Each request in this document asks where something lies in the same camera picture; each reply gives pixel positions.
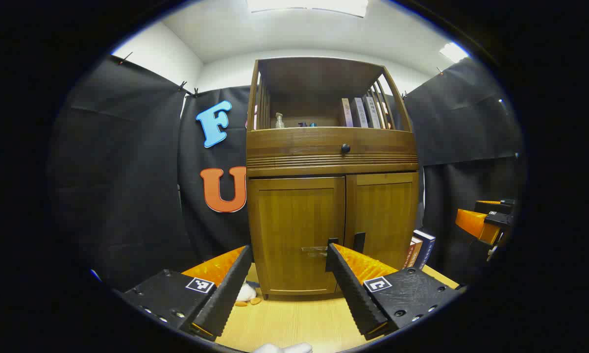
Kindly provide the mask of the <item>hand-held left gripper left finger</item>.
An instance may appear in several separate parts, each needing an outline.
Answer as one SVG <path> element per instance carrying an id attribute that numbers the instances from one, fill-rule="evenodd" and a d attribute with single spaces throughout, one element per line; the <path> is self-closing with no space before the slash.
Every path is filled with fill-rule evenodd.
<path id="1" fill-rule="evenodd" d="M 168 327 L 214 342 L 224 331 L 251 261 L 248 244 L 182 273 L 161 270 L 121 297 Z"/>

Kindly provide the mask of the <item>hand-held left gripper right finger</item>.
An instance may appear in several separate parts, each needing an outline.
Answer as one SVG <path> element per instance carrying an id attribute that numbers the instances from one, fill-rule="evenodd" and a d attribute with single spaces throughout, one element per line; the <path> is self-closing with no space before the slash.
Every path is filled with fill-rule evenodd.
<path id="1" fill-rule="evenodd" d="M 397 270 L 336 243 L 328 244 L 326 270 L 367 340 L 407 330 L 462 294 L 419 268 Z"/>

